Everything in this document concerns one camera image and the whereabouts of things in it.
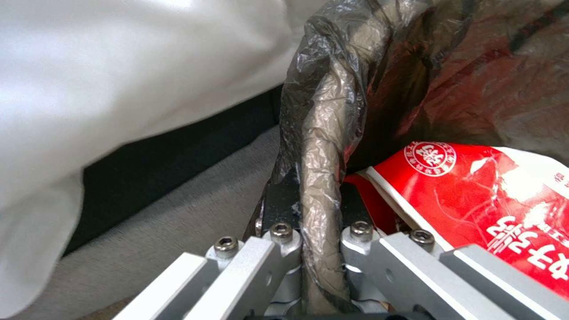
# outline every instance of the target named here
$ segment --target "white fabric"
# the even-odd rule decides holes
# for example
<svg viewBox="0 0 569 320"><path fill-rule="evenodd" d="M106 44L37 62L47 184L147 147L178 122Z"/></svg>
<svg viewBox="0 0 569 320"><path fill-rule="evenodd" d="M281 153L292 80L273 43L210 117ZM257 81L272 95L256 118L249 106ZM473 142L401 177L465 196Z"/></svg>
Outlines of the white fabric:
<svg viewBox="0 0 569 320"><path fill-rule="evenodd" d="M324 2L2 1L0 317L46 284L85 165L282 82Z"/></svg>

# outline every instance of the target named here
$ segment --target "bolt head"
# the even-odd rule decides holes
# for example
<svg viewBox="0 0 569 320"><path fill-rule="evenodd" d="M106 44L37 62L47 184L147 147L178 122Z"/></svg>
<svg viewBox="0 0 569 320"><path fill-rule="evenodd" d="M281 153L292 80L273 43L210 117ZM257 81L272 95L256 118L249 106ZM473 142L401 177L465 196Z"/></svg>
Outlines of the bolt head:
<svg viewBox="0 0 569 320"><path fill-rule="evenodd" d="M271 226L271 240L276 243L285 244L292 241L292 227L286 222L277 222Z"/></svg>
<svg viewBox="0 0 569 320"><path fill-rule="evenodd" d="M423 229L413 230L409 233L409 238L414 243L420 245L427 251L432 250L435 245L435 237L433 237L432 233L427 230Z"/></svg>
<svg viewBox="0 0 569 320"><path fill-rule="evenodd" d="M352 239L359 242L371 241L373 237L373 227L365 221L356 221L350 226Z"/></svg>
<svg viewBox="0 0 569 320"><path fill-rule="evenodd" d="M233 257L239 249L239 241L234 236L225 236L217 239L213 245L215 254L222 259Z"/></svg>

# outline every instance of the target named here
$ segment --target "gray fabric surface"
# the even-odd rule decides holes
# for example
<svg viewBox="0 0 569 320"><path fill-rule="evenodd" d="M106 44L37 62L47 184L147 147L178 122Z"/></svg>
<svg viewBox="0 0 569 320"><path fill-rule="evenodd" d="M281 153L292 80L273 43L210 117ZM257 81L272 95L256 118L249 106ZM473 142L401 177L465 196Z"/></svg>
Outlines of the gray fabric surface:
<svg viewBox="0 0 569 320"><path fill-rule="evenodd" d="M240 237L278 150L273 128L61 260L46 290L13 320L76 319L137 294L182 252Z"/></svg>

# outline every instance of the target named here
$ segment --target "red snack bag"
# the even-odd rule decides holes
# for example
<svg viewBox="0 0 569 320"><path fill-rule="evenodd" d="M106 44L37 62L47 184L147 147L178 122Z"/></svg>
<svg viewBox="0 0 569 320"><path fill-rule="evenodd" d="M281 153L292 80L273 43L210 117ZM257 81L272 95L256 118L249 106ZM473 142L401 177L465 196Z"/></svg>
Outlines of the red snack bag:
<svg viewBox="0 0 569 320"><path fill-rule="evenodd" d="M443 250L478 244L569 300L569 170L561 163L502 147L413 142L366 173Z"/></svg>

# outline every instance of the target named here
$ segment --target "circular logo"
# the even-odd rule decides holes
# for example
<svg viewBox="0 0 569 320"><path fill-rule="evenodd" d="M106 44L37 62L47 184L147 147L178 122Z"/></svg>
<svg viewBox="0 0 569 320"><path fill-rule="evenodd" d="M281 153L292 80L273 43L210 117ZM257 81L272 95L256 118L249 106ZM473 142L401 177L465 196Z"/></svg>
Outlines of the circular logo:
<svg viewBox="0 0 569 320"><path fill-rule="evenodd" d="M412 142L404 154L411 167L430 177L449 173L456 163L455 149L444 142Z"/></svg>

